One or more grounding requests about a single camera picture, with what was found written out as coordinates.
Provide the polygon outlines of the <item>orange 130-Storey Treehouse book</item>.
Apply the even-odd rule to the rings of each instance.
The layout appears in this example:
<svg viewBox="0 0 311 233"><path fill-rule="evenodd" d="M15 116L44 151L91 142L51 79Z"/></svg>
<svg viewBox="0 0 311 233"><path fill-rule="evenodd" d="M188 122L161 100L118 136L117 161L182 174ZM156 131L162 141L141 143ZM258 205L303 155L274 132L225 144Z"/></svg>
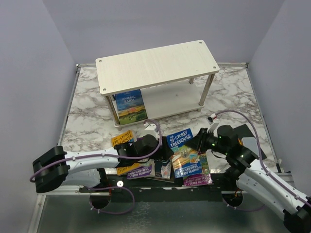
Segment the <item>orange 130-Storey Treehouse book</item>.
<svg viewBox="0 0 311 233"><path fill-rule="evenodd" d="M131 130L128 130L118 136L115 136L111 139L111 144L112 146L114 147L115 145L117 144L121 144L121 143L126 143L126 142L134 142L136 141L136 135L133 131ZM140 167L140 164L139 163L133 163L132 165L130 166L125 166L125 167L119 167L119 168L116 168L116 171L117 171L117 175L120 176L120 175L125 175L127 174L128 172L134 170L134 169L137 169Z"/></svg>

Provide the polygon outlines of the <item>blue 91-Storey Treehouse book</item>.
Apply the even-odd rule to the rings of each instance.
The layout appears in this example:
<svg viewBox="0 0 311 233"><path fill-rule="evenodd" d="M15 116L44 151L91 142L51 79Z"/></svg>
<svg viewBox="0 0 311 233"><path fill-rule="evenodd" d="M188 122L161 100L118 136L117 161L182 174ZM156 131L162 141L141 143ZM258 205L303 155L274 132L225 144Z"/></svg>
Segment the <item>blue 91-Storey Treehouse book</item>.
<svg viewBox="0 0 311 233"><path fill-rule="evenodd" d="M198 152L186 146L186 142L192 138L190 128L166 136L168 146L173 151L170 160L176 178L202 173Z"/></svg>

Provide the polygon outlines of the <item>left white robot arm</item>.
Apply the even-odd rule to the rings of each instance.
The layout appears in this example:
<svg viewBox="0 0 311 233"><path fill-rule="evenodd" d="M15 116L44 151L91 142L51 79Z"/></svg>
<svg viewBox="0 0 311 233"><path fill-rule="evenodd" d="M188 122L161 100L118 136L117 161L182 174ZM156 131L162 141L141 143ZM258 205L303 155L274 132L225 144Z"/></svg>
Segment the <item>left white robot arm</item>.
<svg viewBox="0 0 311 233"><path fill-rule="evenodd" d="M138 141L82 153L64 151L62 146L56 146L33 161L34 173L30 182L35 183L37 193L47 193L62 185L82 185L100 192L107 187L107 179L102 175L83 175L73 181L69 177L79 172L102 168L149 166L156 160L166 162L172 155L173 151L166 137L157 138L150 134Z"/></svg>

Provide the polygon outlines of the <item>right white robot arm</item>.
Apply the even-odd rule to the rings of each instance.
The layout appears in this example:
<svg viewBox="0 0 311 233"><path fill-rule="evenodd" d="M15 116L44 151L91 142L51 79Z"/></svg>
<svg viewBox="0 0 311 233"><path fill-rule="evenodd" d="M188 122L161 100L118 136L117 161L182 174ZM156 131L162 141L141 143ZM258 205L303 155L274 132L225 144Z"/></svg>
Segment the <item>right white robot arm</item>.
<svg viewBox="0 0 311 233"><path fill-rule="evenodd" d="M236 187L246 191L273 210L291 233L311 231L311 199L272 172L256 153L239 143L233 128L223 125L217 136L207 128L185 144L198 151L225 155L230 167L225 171L223 184L229 190Z"/></svg>

